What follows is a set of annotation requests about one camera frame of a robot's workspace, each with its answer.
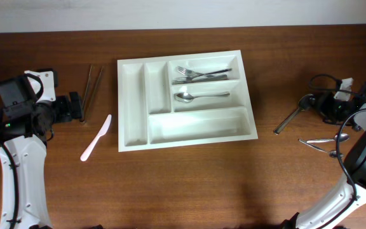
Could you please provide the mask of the white plastic knife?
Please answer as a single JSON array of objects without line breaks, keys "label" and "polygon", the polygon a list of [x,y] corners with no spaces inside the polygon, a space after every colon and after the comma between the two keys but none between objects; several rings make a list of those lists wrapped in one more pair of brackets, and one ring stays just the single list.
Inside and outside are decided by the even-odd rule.
[{"label": "white plastic knife", "polygon": [[97,133],[97,135],[93,138],[93,140],[91,141],[91,143],[88,145],[88,147],[83,151],[82,155],[80,156],[80,160],[82,162],[87,161],[87,159],[90,157],[92,151],[94,150],[95,146],[98,143],[98,140],[106,135],[107,131],[109,130],[109,127],[111,125],[111,121],[112,121],[112,115],[109,114],[107,115],[107,118],[105,119],[105,122],[103,123],[101,129],[99,130],[99,132]]}]

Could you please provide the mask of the large silver spoon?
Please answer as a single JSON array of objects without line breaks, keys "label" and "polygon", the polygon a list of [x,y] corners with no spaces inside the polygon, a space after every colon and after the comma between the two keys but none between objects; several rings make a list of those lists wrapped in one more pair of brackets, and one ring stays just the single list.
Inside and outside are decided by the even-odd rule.
[{"label": "large silver spoon", "polygon": [[275,135],[279,135],[284,128],[302,111],[307,111],[314,104],[315,98],[313,94],[307,94],[303,96],[297,103],[296,110],[291,113],[286,119],[284,119],[274,130]]},{"label": "large silver spoon", "polygon": [[197,98],[202,98],[202,97],[228,97],[231,94],[229,92],[223,92],[223,93],[219,93],[219,94],[208,94],[208,95],[191,95],[187,92],[179,92],[173,95],[173,98],[178,101],[178,102],[183,102],[183,103],[191,103],[193,100],[197,99]]}]

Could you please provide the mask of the metal kitchen tongs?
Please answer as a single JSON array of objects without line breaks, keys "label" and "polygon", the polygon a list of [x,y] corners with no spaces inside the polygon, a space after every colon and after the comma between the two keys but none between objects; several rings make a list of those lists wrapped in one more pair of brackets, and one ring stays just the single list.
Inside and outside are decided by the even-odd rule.
[{"label": "metal kitchen tongs", "polygon": [[90,70],[88,73],[88,81],[85,88],[85,95],[83,98],[83,114],[84,117],[80,119],[80,124],[84,125],[87,121],[88,113],[90,110],[91,105],[93,104],[95,95],[97,94],[98,87],[100,85],[102,79],[102,73],[104,71],[104,66],[100,67],[100,71],[98,72],[98,76],[94,81],[94,84],[91,86],[90,83],[92,81],[91,73],[92,73],[93,66],[90,66]]}]

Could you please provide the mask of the silver fork dark handle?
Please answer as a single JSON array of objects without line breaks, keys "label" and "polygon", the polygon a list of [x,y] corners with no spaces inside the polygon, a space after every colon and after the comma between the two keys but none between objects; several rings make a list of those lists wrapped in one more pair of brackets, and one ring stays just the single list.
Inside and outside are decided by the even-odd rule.
[{"label": "silver fork dark handle", "polygon": [[181,73],[181,74],[183,74],[186,77],[194,78],[195,76],[203,76],[203,75],[209,75],[209,74],[217,74],[217,73],[229,72],[229,71],[232,70],[232,68],[218,70],[218,71],[213,71],[213,72],[210,72],[210,73],[199,73],[199,72],[192,71],[190,69],[186,69],[186,68],[180,67],[180,66],[177,66],[176,70],[177,70],[178,73]]}]

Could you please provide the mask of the small silver teaspoon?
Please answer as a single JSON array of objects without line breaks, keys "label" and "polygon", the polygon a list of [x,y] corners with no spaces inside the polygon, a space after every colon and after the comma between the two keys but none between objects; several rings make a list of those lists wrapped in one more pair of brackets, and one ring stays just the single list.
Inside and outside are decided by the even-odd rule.
[{"label": "small silver teaspoon", "polygon": [[333,138],[319,138],[319,139],[310,139],[307,140],[307,143],[313,144],[313,143],[325,143],[325,142],[332,142],[339,140],[340,142],[347,141],[349,139],[349,135],[342,133],[341,135],[335,135]]},{"label": "small silver teaspoon", "polygon": [[326,151],[326,150],[321,149],[320,147],[315,146],[313,144],[310,144],[310,143],[308,143],[308,142],[306,142],[306,141],[304,141],[302,139],[298,139],[298,141],[301,142],[301,143],[303,143],[304,145],[309,146],[310,148],[313,148],[313,149],[315,149],[317,151],[324,152],[324,153],[328,154],[329,157],[337,158],[337,151],[336,150]]}]

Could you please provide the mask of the white cutlery tray organizer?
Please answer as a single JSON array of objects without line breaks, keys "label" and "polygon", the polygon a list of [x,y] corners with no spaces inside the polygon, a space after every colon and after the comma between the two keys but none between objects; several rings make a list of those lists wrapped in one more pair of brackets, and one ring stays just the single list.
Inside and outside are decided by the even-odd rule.
[{"label": "white cutlery tray organizer", "polygon": [[[257,139],[247,77],[239,50],[119,60],[118,150],[120,152]],[[177,66],[199,73],[232,68],[227,80],[173,85],[190,78]],[[191,103],[173,95],[202,97]]]}]

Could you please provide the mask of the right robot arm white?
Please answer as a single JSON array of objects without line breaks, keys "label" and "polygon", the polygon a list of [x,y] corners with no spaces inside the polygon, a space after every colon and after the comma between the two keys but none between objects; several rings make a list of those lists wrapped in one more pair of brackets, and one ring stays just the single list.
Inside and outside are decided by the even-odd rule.
[{"label": "right robot arm white", "polygon": [[303,108],[313,108],[322,115],[323,122],[337,125],[338,134],[347,126],[363,134],[346,154],[335,140],[330,156],[341,166],[340,180],[316,205],[284,220],[280,228],[338,228],[343,219],[366,204],[366,82],[354,93],[336,80],[335,88],[321,88],[317,95],[308,94],[301,102]]}]

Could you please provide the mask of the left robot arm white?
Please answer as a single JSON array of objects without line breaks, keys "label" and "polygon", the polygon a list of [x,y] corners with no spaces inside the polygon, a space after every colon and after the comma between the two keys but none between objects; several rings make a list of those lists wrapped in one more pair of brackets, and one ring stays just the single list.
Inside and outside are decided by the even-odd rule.
[{"label": "left robot arm white", "polygon": [[25,71],[0,81],[0,228],[52,228],[46,204],[44,162],[53,125],[84,117],[77,92],[57,96],[52,69]]}]

